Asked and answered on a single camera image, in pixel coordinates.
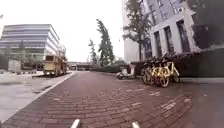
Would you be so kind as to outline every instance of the hedge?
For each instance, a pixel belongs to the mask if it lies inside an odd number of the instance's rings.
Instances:
[[[224,48],[174,56],[181,77],[224,77]],[[141,74],[145,62],[136,65],[136,75]]]
[[[106,67],[100,67],[100,68],[92,68],[91,71],[97,71],[97,72],[107,72],[107,73],[118,73],[120,72],[120,67],[122,65],[112,65],[112,66],[106,66]]]

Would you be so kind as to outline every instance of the parked bicycle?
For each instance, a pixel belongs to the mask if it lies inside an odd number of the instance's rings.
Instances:
[[[160,60],[153,58],[148,64],[145,64],[142,70],[142,80],[147,85],[157,85],[167,87],[170,79],[174,82],[179,82],[179,72],[175,67],[174,62],[168,59],[168,54],[165,54]]]

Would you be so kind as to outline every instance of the bicycle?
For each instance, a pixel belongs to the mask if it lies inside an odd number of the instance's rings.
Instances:
[[[173,78],[175,82],[180,81],[179,72],[177,71],[174,62],[165,62],[164,67],[161,69],[161,85],[167,87],[170,78]]]
[[[154,70],[154,66],[153,65],[149,65],[147,64],[147,67],[145,67],[142,70],[142,80],[146,85],[153,85],[153,81],[152,81],[152,72]]]
[[[162,77],[161,69],[162,69],[162,65],[160,62],[157,61],[155,64],[155,67],[152,69],[152,72],[151,72],[151,80],[157,86],[161,85],[161,82],[160,82],[160,79]]]

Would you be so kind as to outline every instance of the white sky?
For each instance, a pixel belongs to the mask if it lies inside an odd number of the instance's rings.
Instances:
[[[69,61],[87,61],[89,39],[96,44],[96,50],[100,43],[96,19],[101,19],[109,30],[115,56],[123,57],[121,3],[120,0],[0,0],[0,14],[4,15],[6,25],[52,24],[67,48]]]

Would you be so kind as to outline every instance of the tree trunk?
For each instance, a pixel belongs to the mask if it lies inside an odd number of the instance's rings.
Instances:
[[[142,47],[140,43],[138,45],[138,51],[139,51],[139,61],[142,61]]]

